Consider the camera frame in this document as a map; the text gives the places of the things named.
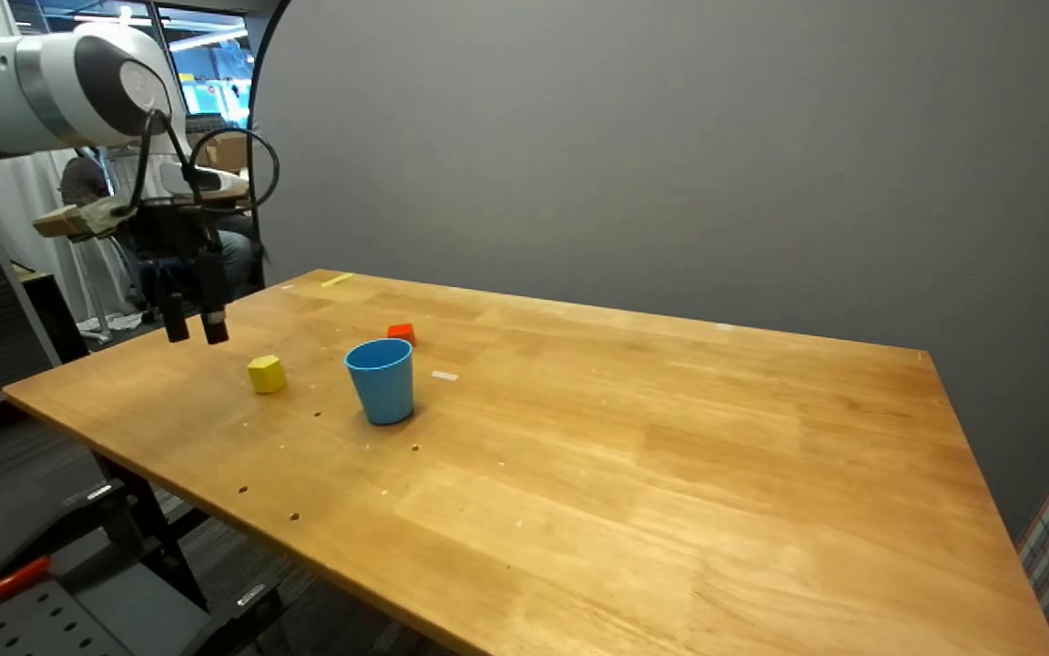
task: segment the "black cable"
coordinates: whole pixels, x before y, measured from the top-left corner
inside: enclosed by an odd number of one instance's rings
[[[211,140],[217,140],[217,134],[246,134],[250,141],[260,141],[267,154],[270,154],[270,165],[273,165],[273,176],[270,176],[270,185],[267,185],[267,194],[260,197],[260,185],[250,182],[250,208],[261,208],[270,197],[273,197],[273,191],[275,191],[275,182],[279,182],[279,158],[275,158],[275,151],[273,151],[273,141],[267,141],[261,134],[256,134],[256,132],[246,132],[246,128],[215,128],[215,132],[206,132],[206,134],[200,134],[196,140],[196,145],[194,145],[194,158],[187,162],[187,172],[196,172],[196,158],[205,154],[205,145],[211,141]]]
[[[194,205],[200,205],[200,191],[196,191],[196,182],[188,179],[188,158],[187,158],[183,141],[176,140],[167,115],[159,115],[159,110],[153,110],[153,115],[147,117],[147,132],[141,132],[141,140],[139,140],[139,162],[133,162],[133,185],[130,185],[130,200],[128,200],[128,205],[139,208],[139,200],[141,200],[141,194],[147,194],[149,151],[153,151],[158,124],[164,124],[167,141],[171,141],[177,165],[187,168],[183,179],[187,179],[188,191],[194,191]]]
[[[250,83],[246,83],[246,105],[250,105],[246,132],[256,132],[260,115],[261,115],[261,75],[267,75],[270,52],[273,52],[270,46],[273,46],[275,27],[279,27],[289,8],[290,8],[290,0],[275,0],[270,19],[267,19],[267,35],[260,36],[256,75],[250,75]],[[267,252],[267,242],[261,242],[261,212],[260,212],[260,205],[250,205],[246,216],[250,216],[250,242],[260,244],[256,285],[261,287],[267,285],[270,252]]]

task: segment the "red object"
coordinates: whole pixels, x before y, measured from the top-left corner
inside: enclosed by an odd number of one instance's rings
[[[33,586],[36,580],[45,580],[50,574],[50,559],[41,555],[30,567],[0,575],[0,602],[23,595],[24,586]]]
[[[385,337],[388,337],[388,338],[409,338],[409,342],[415,342],[415,324],[413,324],[413,321],[385,324]]]

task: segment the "blue cup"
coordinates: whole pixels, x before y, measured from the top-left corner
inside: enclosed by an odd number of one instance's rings
[[[347,374],[363,401],[369,425],[388,428],[415,411],[413,342],[376,338],[347,354]]]

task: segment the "table leg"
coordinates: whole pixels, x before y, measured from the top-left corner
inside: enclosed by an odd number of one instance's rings
[[[177,539],[196,530],[205,522],[200,510],[188,510],[177,525],[171,525],[158,502],[158,491],[149,483],[133,478],[130,469],[117,467],[111,460],[93,455],[99,469],[105,478],[125,483],[130,502],[130,519],[139,525],[141,535],[158,539],[158,548],[141,559],[147,568],[153,568],[164,582],[171,582],[177,595],[187,595],[196,608],[206,614],[205,592],[177,548]]]

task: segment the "gray wall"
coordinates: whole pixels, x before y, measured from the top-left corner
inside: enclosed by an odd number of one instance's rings
[[[273,274],[347,267],[939,360],[1049,484],[1049,4],[295,0]]]

